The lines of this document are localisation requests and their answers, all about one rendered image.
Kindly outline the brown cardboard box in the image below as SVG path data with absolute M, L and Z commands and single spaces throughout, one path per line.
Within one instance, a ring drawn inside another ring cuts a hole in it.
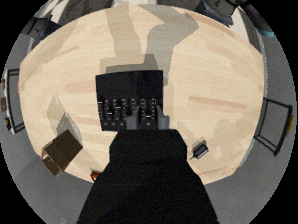
M 69 129 L 57 136 L 56 139 L 49 141 L 47 145 L 43 147 L 45 149 L 41 149 L 41 159 L 43 159 L 45 155 L 48 155 L 43 160 L 43 163 L 45 167 L 52 172 L 53 176 L 56 176 L 60 169 L 61 173 L 63 173 L 65 168 L 67 168 L 67 165 L 71 163 L 77 153 L 82 149 L 82 145 L 74 139 L 74 136 L 69 132 Z

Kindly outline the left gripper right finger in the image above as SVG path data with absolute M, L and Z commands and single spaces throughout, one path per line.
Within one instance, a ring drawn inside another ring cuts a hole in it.
M 154 105 L 154 119 L 156 119 L 158 129 L 169 129 L 170 117 L 164 115 L 160 105 Z

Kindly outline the black lighting desk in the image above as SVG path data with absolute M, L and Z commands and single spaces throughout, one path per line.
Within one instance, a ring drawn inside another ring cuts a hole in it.
M 164 112 L 164 71 L 124 71 L 96 75 L 96 96 L 101 131 L 126 129 L 126 117 L 142 107 L 138 129 L 158 129 L 154 105 Z

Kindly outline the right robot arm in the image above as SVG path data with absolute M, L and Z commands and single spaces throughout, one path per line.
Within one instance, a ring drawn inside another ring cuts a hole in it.
M 41 35 L 41 32 L 43 32 L 45 28 L 45 24 L 47 24 L 48 19 L 45 18 L 35 18 L 35 16 L 32 16 L 31 19 L 29 19 L 29 22 L 25 24 L 25 27 L 23 28 L 23 31 L 20 32 L 20 34 L 27 34 L 31 35 L 33 39 L 37 39 Z

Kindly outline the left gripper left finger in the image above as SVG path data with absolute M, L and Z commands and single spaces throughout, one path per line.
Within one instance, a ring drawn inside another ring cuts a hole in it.
M 134 109 L 133 115 L 126 117 L 126 129 L 138 129 L 138 125 L 141 124 L 141 105 L 137 105 L 136 109 Z

